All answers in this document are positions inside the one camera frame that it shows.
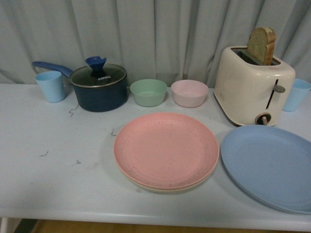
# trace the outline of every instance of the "toaster lever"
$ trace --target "toaster lever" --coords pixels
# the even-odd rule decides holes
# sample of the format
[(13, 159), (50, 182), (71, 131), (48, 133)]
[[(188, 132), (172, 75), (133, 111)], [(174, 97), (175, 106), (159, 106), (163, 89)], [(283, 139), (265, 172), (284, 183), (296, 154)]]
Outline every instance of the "toaster lever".
[(278, 92), (278, 93), (284, 93), (285, 92), (285, 88), (283, 86), (280, 86), (280, 85), (274, 85), (273, 90), (275, 92)]
[(271, 115), (269, 113), (261, 113), (255, 118), (255, 124), (268, 125), (270, 120), (271, 120)]

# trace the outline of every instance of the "glass lid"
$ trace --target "glass lid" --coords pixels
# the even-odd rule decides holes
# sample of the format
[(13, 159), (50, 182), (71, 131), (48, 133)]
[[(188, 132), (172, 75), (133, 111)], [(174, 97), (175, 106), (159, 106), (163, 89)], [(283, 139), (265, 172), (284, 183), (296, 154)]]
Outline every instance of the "glass lid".
[(105, 64), (101, 69), (90, 66), (75, 70), (70, 75), (70, 81), (75, 86), (95, 88), (113, 85), (126, 77), (123, 67), (114, 64)]

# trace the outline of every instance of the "cup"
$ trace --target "cup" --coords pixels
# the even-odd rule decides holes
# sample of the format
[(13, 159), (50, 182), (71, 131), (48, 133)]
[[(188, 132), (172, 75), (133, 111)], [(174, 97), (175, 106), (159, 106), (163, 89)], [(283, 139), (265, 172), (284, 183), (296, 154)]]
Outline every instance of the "cup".
[(59, 102), (65, 98), (62, 73), (59, 71), (46, 71), (35, 77), (48, 102)]
[(309, 94), (310, 90), (310, 83), (302, 79), (295, 79), (290, 94), (288, 95), (286, 103), (283, 107), (283, 111), (295, 111), (304, 98)]

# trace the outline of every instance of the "curtain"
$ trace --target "curtain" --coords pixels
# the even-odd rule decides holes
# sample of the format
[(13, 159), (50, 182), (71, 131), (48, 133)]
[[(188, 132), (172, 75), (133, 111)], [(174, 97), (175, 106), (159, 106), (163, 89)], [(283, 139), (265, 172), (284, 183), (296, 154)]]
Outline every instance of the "curtain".
[(257, 27), (276, 32), (275, 56), (311, 82), (310, 0), (1, 0), (0, 83), (35, 83), (33, 61), (124, 67), (129, 84), (180, 79), (215, 85), (228, 46)]

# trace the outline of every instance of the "saucepan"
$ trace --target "saucepan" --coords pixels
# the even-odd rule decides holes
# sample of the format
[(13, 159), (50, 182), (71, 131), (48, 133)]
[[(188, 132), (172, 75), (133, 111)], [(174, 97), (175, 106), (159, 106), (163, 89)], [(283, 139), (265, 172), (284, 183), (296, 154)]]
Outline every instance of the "saucepan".
[(124, 68), (105, 64), (99, 56), (86, 59), (88, 66), (72, 71), (62, 65), (33, 62), (35, 67), (63, 73), (73, 84), (79, 105), (90, 112), (106, 112), (127, 102), (127, 73)]

